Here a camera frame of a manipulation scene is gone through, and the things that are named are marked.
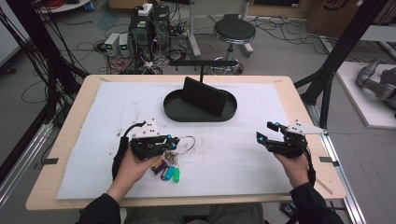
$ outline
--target stool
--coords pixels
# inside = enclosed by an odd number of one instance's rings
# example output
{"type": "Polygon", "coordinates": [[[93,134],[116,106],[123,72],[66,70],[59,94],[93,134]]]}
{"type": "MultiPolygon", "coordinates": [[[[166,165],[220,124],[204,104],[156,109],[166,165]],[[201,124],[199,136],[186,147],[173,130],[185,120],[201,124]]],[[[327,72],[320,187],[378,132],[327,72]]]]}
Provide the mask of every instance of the stool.
{"type": "MultiPolygon", "coordinates": [[[[247,21],[243,21],[238,18],[224,18],[221,21],[216,22],[215,27],[213,28],[213,34],[219,40],[230,43],[225,60],[235,60],[238,64],[236,66],[210,67],[212,74],[218,75],[218,72],[220,71],[223,75],[242,75],[244,72],[244,66],[232,57],[233,45],[245,45],[252,41],[256,34],[254,26],[247,21]]],[[[215,61],[218,60],[224,60],[224,58],[218,57],[215,59],[215,61]]]]}

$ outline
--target white board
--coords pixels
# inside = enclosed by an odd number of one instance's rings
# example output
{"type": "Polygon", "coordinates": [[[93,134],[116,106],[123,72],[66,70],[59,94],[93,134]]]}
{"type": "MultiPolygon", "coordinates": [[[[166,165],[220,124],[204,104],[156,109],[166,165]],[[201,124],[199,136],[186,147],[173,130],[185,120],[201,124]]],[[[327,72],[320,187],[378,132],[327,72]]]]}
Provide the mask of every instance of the white board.
{"type": "Polygon", "coordinates": [[[238,108],[232,119],[216,123],[170,120],[164,114],[163,99],[182,89],[182,83],[103,83],[71,152],[57,199],[92,199],[106,192],[120,135],[132,124],[151,118],[160,134],[192,135],[196,143],[178,158],[179,183],[162,181],[148,170],[127,198],[289,194],[291,186],[281,164],[256,141],[257,131],[282,139],[281,133],[266,128],[268,120],[288,125],[274,85],[212,86],[235,96],[238,108]]]}
{"type": "MultiPolygon", "coordinates": [[[[372,91],[356,84],[359,71],[366,65],[367,63],[343,63],[337,72],[341,83],[367,127],[396,129],[396,110],[387,107],[372,91]]],[[[395,65],[380,64],[371,80],[379,82],[382,72],[393,67],[395,65]]]]}

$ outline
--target black round stool seat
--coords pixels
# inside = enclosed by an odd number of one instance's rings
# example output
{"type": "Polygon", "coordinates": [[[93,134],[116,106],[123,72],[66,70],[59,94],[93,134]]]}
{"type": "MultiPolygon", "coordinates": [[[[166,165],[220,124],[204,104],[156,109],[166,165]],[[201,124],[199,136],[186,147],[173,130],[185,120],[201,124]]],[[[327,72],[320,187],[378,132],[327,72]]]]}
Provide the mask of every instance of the black round stool seat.
{"type": "Polygon", "coordinates": [[[254,39],[256,29],[247,21],[239,19],[223,19],[216,22],[214,35],[227,43],[243,45],[254,39]]]}

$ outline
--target person's left hand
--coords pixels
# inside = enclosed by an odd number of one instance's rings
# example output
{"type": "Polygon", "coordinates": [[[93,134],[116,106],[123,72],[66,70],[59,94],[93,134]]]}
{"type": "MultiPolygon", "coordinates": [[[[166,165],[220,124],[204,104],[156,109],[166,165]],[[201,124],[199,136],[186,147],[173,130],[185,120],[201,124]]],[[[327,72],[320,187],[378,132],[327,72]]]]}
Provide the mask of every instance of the person's left hand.
{"type": "Polygon", "coordinates": [[[116,179],[107,191],[117,203],[120,203],[129,189],[136,183],[151,165],[158,161],[161,156],[140,161],[130,148],[125,152],[116,179]]]}

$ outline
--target gray robotic arm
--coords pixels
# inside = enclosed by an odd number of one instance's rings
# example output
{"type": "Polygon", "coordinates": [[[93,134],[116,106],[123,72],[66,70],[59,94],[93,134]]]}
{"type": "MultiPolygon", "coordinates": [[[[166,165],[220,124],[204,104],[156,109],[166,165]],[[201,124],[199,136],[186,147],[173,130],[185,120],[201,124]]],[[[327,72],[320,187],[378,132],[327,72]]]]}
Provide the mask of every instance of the gray robotic arm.
{"type": "Polygon", "coordinates": [[[375,93],[376,97],[385,101],[388,107],[396,109],[396,67],[385,70],[379,83],[370,79],[380,63],[379,59],[375,59],[363,67],[358,74],[356,83],[358,86],[375,93]]]}

